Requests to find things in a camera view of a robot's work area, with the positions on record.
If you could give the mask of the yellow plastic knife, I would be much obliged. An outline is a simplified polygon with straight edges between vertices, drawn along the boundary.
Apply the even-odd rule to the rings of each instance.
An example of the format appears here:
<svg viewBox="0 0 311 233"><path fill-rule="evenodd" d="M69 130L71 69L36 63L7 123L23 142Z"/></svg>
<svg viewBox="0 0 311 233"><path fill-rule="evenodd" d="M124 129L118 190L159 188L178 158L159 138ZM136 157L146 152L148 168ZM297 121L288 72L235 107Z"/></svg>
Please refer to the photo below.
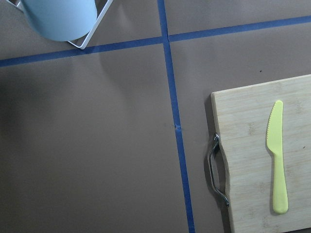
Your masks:
<svg viewBox="0 0 311 233"><path fill-rule="evenodd" d="M273 211L279 215L288 211L288 195L283 161L283 102L275 101L270 112L267 132L266 146L274 157L273 169Z"/></svg>

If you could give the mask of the bamboo cutting board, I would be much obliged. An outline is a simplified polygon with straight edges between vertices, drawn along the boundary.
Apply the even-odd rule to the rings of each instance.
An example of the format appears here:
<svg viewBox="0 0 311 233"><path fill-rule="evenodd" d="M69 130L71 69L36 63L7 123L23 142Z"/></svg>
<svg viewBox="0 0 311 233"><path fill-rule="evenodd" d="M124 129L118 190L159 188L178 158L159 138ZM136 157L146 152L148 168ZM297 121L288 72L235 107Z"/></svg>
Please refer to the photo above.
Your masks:
<svg viewBox="0 0 311 233"><path fill-rule="evenodd" d="M266 131L283 102L283 158L289 208L272 208L274 157ZM225 164L234 233L285 233L311 227L311 78L309 75L211 94Z"/></svg>

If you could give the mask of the light blue cup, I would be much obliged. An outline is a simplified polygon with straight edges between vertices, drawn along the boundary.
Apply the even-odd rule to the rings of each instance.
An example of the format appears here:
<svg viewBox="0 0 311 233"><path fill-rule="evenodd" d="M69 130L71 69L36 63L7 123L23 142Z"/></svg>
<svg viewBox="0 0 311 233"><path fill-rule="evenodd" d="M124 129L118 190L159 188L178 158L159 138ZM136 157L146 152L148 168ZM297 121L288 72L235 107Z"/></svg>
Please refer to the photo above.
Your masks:
<svg viewBox="0 0 311 233"><path fill-rule="evenodd" d="M86 35L97 19L94 0L23 0L33 30L53 41L71 41Z"/></svg>

